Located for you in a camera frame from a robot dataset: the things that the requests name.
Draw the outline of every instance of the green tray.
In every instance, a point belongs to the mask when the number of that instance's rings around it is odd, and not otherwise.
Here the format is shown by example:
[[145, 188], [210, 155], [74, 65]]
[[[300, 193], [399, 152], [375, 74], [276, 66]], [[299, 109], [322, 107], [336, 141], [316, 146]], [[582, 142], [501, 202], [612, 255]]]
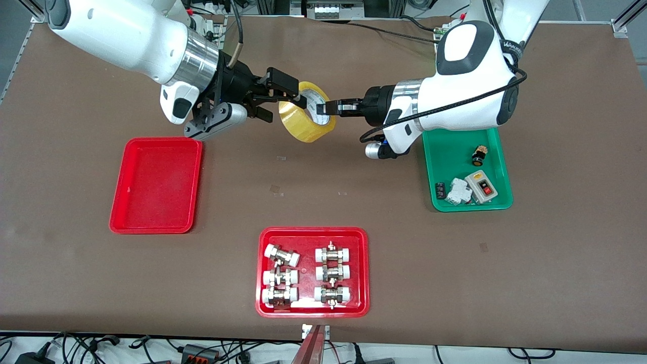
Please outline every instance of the green tray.
[[[471, 131], [430, 130], [422, 133], [422, 142], [432, 203], [438, 211], [503, 210], [512, 206], [510, 179], [505, 167], [499, 131], [496, 128]], [[488, 154], [483, 165], [476, 167], [472, 165], [472, 153], [479, 145], [485, 145], [488, 148]], [[479, 169], [485, 172], [499, 192], [492, 201], [482, 205], [472, 202], [454, 206], [443, 199], [436, 198], [437, 182], [444, 182], [446, 193], [449, 193], [450, 184], [454, 178], [465, 178]]]

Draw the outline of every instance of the packing tape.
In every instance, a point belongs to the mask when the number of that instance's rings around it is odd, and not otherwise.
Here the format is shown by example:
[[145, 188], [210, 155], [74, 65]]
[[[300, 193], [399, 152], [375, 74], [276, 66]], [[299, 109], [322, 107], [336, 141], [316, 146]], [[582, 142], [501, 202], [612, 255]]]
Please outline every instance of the packing tape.
[[302, 142], [314, 142], [334, 129], [335, 117], [317, 115], [317, 104], [330, 101], [317, 85], [299, 82], [299, 94], [307, 100], [307, 111], [291, 102], [279, 101], [279, 115], [285, 129]]

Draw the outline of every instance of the power adapter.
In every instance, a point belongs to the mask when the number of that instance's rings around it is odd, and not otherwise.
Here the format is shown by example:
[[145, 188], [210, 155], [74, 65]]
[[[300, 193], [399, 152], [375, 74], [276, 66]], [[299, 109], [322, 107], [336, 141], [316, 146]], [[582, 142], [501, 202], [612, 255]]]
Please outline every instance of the power adapter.
[[16, 364], [55, 364], [54, 360], [39, 357], [35, 352], [20, 354]]

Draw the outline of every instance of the electrical component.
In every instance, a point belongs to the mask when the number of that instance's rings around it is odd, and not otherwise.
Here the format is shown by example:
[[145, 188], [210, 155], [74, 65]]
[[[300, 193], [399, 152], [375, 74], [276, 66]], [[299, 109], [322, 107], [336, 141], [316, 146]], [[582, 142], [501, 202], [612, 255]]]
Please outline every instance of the electrical component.
[[327, 303], [332, 310], [337, 304], [351, 300], [351, 292], [348, 287], [327, 288], [326, 286], [314, 288], [314, 300]]
[[273, 271], [263, 272], [263, 284], [265, 285], [278, 286], [285, 284], [290, 286], [297, 283], [299, 283], [299, 271], [295, 269], [287, 268], [282, 272], [280, 267], [276, 267]]
[[446, 197], [447, 197], [447, 193], [445, 191], [444, 182], [436, 183], [436, 198], [445, 199]]
[[328, 282], [332, 286], [339, 280], [351, 278], [351, 268], [347, 264], [336, 267], [315, 267], [314, 269], [317, 280]]
[[284, 251], [280, 247], [274, 244], [267, 244], [265, 248], [265, 258], [270, 258], [273, 260], [277, 266], [282, 266], [287, 263], [290, 267], [296, 267], [296, 264], [299, 262], [298, 253], [294, 251]]
[[452, 205], [468, 203], [472, 199], [472, 190], [467, 187], [467, 182], [463, 179], [454, 178], [450, 185], [450, 191], [445, 201]]
[[478, 204], [490, 202], [499, 195], [483, 170], [478, 170], [465, 177], [465, 181], [470, 185], [472, 195]]
[[299, 300], [299, 293], [296, 287], [286, 287], [284, 290], [274, 287], [265, 288], [261, 296], [263, 303], [271, 306], [288, 305], [290, 302]]
[[46, 357], [40, 357], [35, 352], [26, 352], [20, 354], [18, 359], [16, 359], [16, 364], [55, 364], [54, 360], [47, 359]]
[[474, 153], [472, 154], [472, 164], [477, 167], [482, 166], [485, 155], [487, 155], [487, 147], [485, 145], [479, 145], [476, 147], [476, 150], [474, 150]]
[[181, 363], [191, 361], [195, 364], [212, 364], [218, 359], [218, 350], [203, 348], [197, 345], [188, 344], [182, 350]]
[[314, 261], [326, 265], [328, 260], [336, 260], [337, 263], [346, 263], [350, 259], [348, 248], [338, 249], [330, 241], [327, 247], [314, 250]]

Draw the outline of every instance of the floor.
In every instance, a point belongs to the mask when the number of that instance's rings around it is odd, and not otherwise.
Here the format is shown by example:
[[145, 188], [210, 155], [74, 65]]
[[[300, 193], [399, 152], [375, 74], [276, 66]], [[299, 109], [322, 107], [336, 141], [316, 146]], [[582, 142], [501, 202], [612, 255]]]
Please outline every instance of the floor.
[[[15, 363], [18, 355], [25, 352], [37, 352], [45, 342], [51, 337], [17, 337], [11, 339], [13, 345], [11, 351], [3, 363]], [[143, 348], [131, 349], [128, 345], [133, 342], [133, 339], [122, 339], [116, 347], [110, 344], [101, 344], [98, 348], [97, 355], [100, 356], [107, 364], [137, 364], [137, 363], [151, 363], [146, 357]], [[74, 341], [66, 339], [65, 352], [70, 352], [73, 347]], [[216, 345], [221, 345], [220, 341], [195, 341], [195, 340], [171, 340], [175, 346], [183, 346], [187, 344], [197, 345], [203, 348], [208, 348]], [[225, 341], [225, 348], [229, 349], [230, 342]], [[339, 355], [339, 360], [334, 356], [334, 352], [330, 350], [328, 344], [325, 345], [323, 352], [322, 364], [350, 364], [355, 362], [355, 348], [350, 343], [333, 343], [335, 350]], [[362, 357], [365, 361], [387, 359], [391, 358], [396, 364], [462, 364], [462, 363], [479, 363], [479, 364], [525, 364], [525, 360], [513, 358], [505, 348], [479, 348], [479, 347], [439, 347], [442, 362], [434, 351], [434, 347], [421, 346], [421, 345], [385, 345], [385, 344], [365, 344], [359, 343]], [[6, 347], [0, 348], [0, 355], [4, 354]], [[64, 364], [62, 351], [58, 345], [51, 345], [47, 357], [54, 360], [56, 364]], [[162, 339], [151, 339], [147, 342], [146, 347], [149, 351], [151, 359], [156, 363], [167, 363], [171, 361], [173, 364], [181, 363], [181, 355], [170, 346], [168, 342]], [[250, 348], [251, 345], [243, 347], [244, 349]], [[222, 348], [215, 348], [221, 353], [221, 358], [228, 350]], [[280, 361], [281, 364], [287, 364], [292, 361], [298, 346], [295, 344], [284, 345], [270, 345], [265, 344], [250, 350], [250, 363], [251, 364], [275, 364]], [[517, 355], [522, 356], [520, 350], [514, 351]], [[528, 350], [530, 356], [545, 356], [549, 354], [549, 350]], [[71, 355], [68, 355], [68, 362], [70, 364], [80, 364], [79, 353], [73, 361]], [[647, 363], [647, 356], [640, 354], [618, 354], [618, 353], [601, 353], [601, 352], [571, 352], [571, 351], [557, 351], [550, 359], [534, 359], [533, 363], [541, 364], [601, 364], [601, 363], [614, 363], [614, 364], [645, 364]], [[84, 364], [92, 364], [90, 355], [85, 357]], [[219, 364], [234, 364], [232, 361], [221, 361]]]
[[[584, 7], [584, 14], [589, 21], [607, 21], [619, 14], [630, 0], [581, 0]], [[420, 10], [408, 8], [406, 14], [412, 16], [436, 16], [448, 15], [458, 8], [466, 5], [468, 0], [439, 0], [432, 10], [421, 14]], [[30, 27], [30, 14], [17, 0], [2, 0], [0, 2], [0, 85], [5, 85], [16, 63], [25, 34]], [[544, 15], [544, 20], [577, 20], [572, 0], [552, 0], [549, 3]], [[639, 65], [639, 71], [647, 87], [647, 12], [641, 14], [628, 28], [629, 39]], [[19, 338], [15, 339], [14, 349], [7, 356], [7, 363], [13, 363], [22, 352], [37, 351], [43, 338]], [[148, 362], [142, 350], [129, 350], [125, 345], [123, 350], [111, 349], [110, 354], [115, 359], [113, 363], [146, 363]], [[252, 351], [253, 363], [266, 363], [270, 360], [291, 360], [296, 352], [296, 345], [286, 345], [285, 348], [264, 345]], [[355, 359], [355, 351], [352, 345], [345, 345], [337, 349], [340, 361]], [[151, 344], [151, 356], [154, 359], [174, 359], [178, 362], [179, 355], [172, 350], [165, 342]], [[364, 359], [395, 358], [397, 363], [438, 363], [433, 352], [433, 347], [417, 345], [377, 345], [362, 344]], [[447, 364], [455, 363], [517, 363], [525, 361], [514, 359], [504, 348], [476, 348], [476, 347], [441, 347], [443, 361]], [[543, 355], [545, 351], [538, 350], [531, 352], [534, 355]], [[60, 353], [57, 363], [62, 363]], [[324, 364], [334, 363], [336, 360], [331, 355], [331, 350], [326, 350]], [[647, 356], [628, 354], [605, 354], [589, 352], [558, 352], [558, 354], [542, 363], [647, 363]]]

